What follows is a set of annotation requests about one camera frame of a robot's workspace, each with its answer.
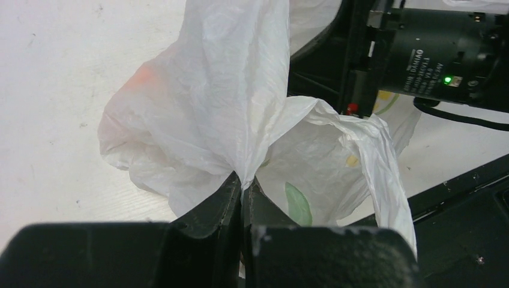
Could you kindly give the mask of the white plastic bag lemon print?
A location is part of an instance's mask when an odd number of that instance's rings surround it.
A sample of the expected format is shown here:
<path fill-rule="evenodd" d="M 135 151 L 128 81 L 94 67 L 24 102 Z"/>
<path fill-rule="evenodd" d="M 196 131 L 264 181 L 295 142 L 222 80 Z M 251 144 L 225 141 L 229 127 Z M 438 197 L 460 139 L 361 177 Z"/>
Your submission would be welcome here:
<path fill-rule="evenodd" d="M 303 226 L 336 225 L 371 197 L 379 227 L 417 250 L 397 158 L 421 116 L 386 93 L 360 119 L 288 96 L 290 58 L 339 1 L 187 1 L 179 37 L 104 108 L 100 154 L 177 217 L 231 173 Z"/>

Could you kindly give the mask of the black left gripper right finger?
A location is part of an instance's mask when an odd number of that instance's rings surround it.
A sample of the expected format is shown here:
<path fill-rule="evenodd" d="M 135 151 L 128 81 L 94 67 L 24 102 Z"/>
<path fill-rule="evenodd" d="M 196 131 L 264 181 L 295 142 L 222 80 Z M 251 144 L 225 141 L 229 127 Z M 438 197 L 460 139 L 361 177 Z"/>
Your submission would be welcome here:
<path fill-rule="evenodd" d="M 300 226 L 253 181 L 242 195 L 247 287 L 421 287 L 407 242 L 374 226 Z"/>

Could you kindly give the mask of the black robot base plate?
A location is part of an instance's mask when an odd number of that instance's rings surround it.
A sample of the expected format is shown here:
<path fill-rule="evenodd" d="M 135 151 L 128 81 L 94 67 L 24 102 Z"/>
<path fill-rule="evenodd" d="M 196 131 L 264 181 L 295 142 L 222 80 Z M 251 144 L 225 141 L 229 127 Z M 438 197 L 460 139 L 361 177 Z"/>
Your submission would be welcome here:
<path fill-rule="evenodd" d="M 507 287 L 508 157 L 409 200 L 418 265 L 347 273 L 341 287 Z"/>

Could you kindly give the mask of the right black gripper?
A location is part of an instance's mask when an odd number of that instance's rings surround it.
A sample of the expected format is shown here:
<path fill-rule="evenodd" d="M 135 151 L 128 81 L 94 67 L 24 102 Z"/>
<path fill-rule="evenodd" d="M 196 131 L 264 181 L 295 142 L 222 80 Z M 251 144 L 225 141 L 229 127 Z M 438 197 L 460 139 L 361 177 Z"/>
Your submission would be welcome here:
<path fill-rule="evenodd" d="M 291 1 L 288 96 L 369 116 L 379 91 L 508 112 L 508 14 Z"/>

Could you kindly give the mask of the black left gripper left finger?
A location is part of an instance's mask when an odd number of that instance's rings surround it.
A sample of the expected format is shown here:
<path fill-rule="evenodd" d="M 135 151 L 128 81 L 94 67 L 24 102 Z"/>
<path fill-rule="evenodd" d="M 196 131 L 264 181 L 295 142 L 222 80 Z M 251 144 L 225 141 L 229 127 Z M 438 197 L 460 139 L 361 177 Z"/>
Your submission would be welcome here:
<path fill-rule="evenodd" d="M 168 222 L 45 223 L 1 254 L 2 287 L 236 287 L 241 184 L 231 174 Z"/>

